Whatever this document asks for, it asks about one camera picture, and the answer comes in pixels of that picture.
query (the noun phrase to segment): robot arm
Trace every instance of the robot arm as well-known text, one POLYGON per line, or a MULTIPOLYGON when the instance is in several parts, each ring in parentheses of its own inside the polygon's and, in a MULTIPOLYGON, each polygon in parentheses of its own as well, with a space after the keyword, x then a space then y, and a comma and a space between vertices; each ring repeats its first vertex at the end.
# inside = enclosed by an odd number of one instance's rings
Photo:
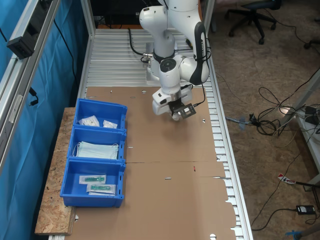
POLYGON ((147 7, 140 13, 141 26, 154 38, 151 70, 161 83, 161 89, 152 95, 152 108, 156 115, 170 113, 174 120, 185 119, 196 113, 194 108, 199 103, 185 105, 192 99, 192 85, 181 87, 181 80, 197 86, 209 77, 206 30, 199 17, 198 0, 158 1, 163 6, 147 7), (167 31, 166 21, 190 40, 193 58, 172 55, 174 38, 167 31))
POLYGON ((205 26, 199 17, 198 0, 169 0, 167 4, 170 23, 193 46, 193 58, 179 55, 174 58, 180 65, 180 78, 193 85, 201 85, 209 77, 209 68, 204 64, 207 57, 207 37, 205 26))

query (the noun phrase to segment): blue plastic bin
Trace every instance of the blue plastic bin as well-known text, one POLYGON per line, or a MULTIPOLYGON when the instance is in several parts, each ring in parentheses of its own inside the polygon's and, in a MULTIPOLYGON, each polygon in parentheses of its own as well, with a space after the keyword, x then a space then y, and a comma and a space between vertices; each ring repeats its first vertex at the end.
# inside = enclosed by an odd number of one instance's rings
MULTIPOLYGON (((67 158, 72 158, 77 154, 77 144, 80 142, 86 142, 90 144, 98 144, 98 145, 113 145, 118 144, 119 150, 117 159, 108 159, 108 158, 90 158, 94 160, 109 160, 116 162, 125 162, 124 153, 125 153, 125 140, 127 134, 123 131, 117 130, 106 130, 99 128, 91 128, 91 127, 81 127, 81 126, 73 126, 69 148, 67 153, 67 158)), ((87 157, 76 157, 76 159, 88 159, 87 157)))
POLYGON ((101 160, 68 158, 60 191, 64 205, 77 207, 120 207, 126 164, 101 160), (115 196, 89 195, 86 184, 79 184, 80 175, 106 175, 106 184, 115 184, 115 196))
POLYGON ((117 127, 113 128, 114 130, 126 132, 125 119, 127 110, 128 108, 121 104, 78 98, 73 125, 89 128, 112 129, 104 127, 104 120, 107 120, 111 123, 117 124, 117 127), (84 126, 79 124, 79 120, 91 117, 93 115, 98 119, 100 127, 84 126))

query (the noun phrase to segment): particle board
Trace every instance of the particle board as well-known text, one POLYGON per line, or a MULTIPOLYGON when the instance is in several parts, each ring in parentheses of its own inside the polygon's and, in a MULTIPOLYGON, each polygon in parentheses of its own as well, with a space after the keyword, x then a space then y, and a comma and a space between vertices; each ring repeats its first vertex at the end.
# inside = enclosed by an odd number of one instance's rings
POLYGON ((38 235, 70 235, 72 232, 76 208, 64 205, 60 189, 75 111, 74 107, 64 109, 35 227, 38 235))

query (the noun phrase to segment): white packet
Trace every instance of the white packet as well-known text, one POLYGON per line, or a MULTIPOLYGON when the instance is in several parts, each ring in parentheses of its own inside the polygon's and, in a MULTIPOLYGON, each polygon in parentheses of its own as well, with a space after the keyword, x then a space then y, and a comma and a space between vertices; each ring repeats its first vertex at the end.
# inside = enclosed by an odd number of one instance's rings
POLYGON ((95 115, 79 120, 80 125, 100 127, 99 121, 95 115))
POLYGON ((116 194, 116 185, 114 184, 88 184, 86 186, 87 192, 116 194))
POLYGON ((104 128, 110 128, 110 129, 116 129, 118 124, 112 123, 110 121, 104 120, 103 121, 103 127, 104 128))
POLYGON ((101 193, 101 192, 94 192, 94 191, 90 191, 89 195, 97 195, 97 196, 115 196, 115 194, 111 194, 111 193, 101 193))
POLYGON ((105 184, 107 175, 80 175, 79 184, 105 184))

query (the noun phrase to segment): surgical mask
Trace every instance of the surgical mask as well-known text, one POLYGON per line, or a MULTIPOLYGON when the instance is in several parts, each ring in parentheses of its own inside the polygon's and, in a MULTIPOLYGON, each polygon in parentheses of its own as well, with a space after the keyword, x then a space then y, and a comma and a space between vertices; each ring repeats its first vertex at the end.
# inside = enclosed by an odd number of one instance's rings
POLYGON ((91 144, 85 141, 79 142, 74 146, 72 155, 81 158, 96 158, 96 159, 113 159, 116 160, 118 157, 119 145, 98 145, 91 144))

